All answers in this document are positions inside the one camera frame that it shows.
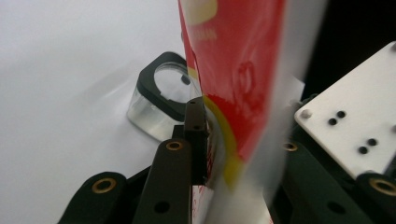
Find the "transparent plastic part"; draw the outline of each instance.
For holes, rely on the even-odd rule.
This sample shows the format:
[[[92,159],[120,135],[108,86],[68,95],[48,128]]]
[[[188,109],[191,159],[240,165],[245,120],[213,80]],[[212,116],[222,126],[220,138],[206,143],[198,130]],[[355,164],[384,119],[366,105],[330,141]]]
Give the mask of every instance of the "transparent plastic part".
[[[174,125],[183,123],[163,113],[137,89],[134,90],[127,116],[134,125],[159,141],[171,138]]]

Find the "black plastic part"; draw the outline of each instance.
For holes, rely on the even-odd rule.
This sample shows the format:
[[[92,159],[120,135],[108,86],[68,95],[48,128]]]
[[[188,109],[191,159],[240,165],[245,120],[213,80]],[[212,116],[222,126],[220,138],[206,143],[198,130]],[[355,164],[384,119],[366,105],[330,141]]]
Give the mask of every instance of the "black plastic part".
[[[133,221],[151,223],[191,223],[191,145],[183,139],[157,149]]]
[[[204,185],[207,180],[206,113],[202,97],[187,102],[184,138],[192,147],[192,184]]]
[[[355,198],[375,223],[396,223],[396,181],[380,174],[359,175]]]
[[[112,178],[115,187],[105,193],[95,193],[92,186],[96,181]],[[123,175],[104,172],[85,181],[67,206],[59,223],[123,223],[124,193],[127,181]]]
[[[172,119],[183,121],[186,104],[167,100],[155,84],[154,74],[162,66],[173,66],[187,74],[186,61],[173,52],[165,52],[145,67],[139,74],[136,87],[140,94]]]
[[[288,152],[288,163],[279,192],[271,208],[275,223],[373,223],[331,175],[300,143]],[[287,195],[290,204],[285,202]]]

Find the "screw hole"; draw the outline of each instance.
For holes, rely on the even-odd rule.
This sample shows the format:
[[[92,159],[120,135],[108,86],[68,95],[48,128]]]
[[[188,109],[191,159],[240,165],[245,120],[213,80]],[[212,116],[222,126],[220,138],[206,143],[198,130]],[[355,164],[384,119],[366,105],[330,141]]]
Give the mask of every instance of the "screw hole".
[[[179,142],[170,142],[168,144],[166,144],[166,148],[168,148],[169,150],[179,150],[183,148],[183,145]]]
[[[116,180],[113,178],[103,178],[92,185],[92,191],[97,194],[107,193],[116,187]]]
[[[360,154],[367,154],[369,152],[369,149],[367,147],[359,147],[359,153]]]
[[[293,143],[285,143],[285,144],[283,144],[283,148],[285,148],[287,151],[297,150],[297,146],[294,145]]]
[[[170,207],[171,205],[168,202],[159,202],[155,204],[154,211],[156,213],[163,214],[166,213]]]
[[[341,206],[339,203],[329,202],[327,203],[327,207],[336,214],[343,215],[347,212],[346,209],[343,206]]]
[[[378,141],[376,141],[375,138],[370,138],[369,140],[367,140],[367,144],[371,147],[374,147],[378,144]]]
[[[329,119],[329,124],[330,125],[336,125],[337,124],[337,120],[336,119]]]
[[[387,180],[371,178],[369,183],[371,187],[381,193],[387,194],[389,196],[396,196],[396,186]]]
[[[347,113],[345,111],[338,111],[337,112],[337,117],[340,119],[343,119],[345,116],[347,115]]]

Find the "black metal bar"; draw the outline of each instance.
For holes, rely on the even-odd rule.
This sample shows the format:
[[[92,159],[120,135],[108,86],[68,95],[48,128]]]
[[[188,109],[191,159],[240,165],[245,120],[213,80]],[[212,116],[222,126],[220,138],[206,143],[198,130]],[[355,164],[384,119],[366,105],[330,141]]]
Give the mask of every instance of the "black metal bar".
[[[104,172],[85,181],[67,206],[59,223],[124,223],[126,178]]]
[[[184,138],[192,147],[192,184],[204,185],[207,180],[206,113],[202,97],[192,99],[186,105]]]
[[[292,205],[291,224],[374,223],[302,144],[293,145],[282,181]]]
[[[191,145],[162,142],[151,165],[133,224],[191,223]]]

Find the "white surface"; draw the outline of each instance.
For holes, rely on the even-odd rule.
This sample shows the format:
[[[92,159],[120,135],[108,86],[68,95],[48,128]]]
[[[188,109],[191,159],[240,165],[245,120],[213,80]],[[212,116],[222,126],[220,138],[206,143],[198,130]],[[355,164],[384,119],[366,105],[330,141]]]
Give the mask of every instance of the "white surface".
[[[341,78],[295,114],[297,122],[352,176],[384,174],[396,154],[396,42]],[[302,116],[309,110],[310,118]],[[339,110],[346,117],[337,119]],[[334,126],[328,120],[336,118]],[[366,141],[375,138],[378,145]],[[367,147],[360,154],[359,147]]]
[[[126,111],[168,50],[177,1],[0,2],[0,223],[56,223],[87,178],[151,164]]]

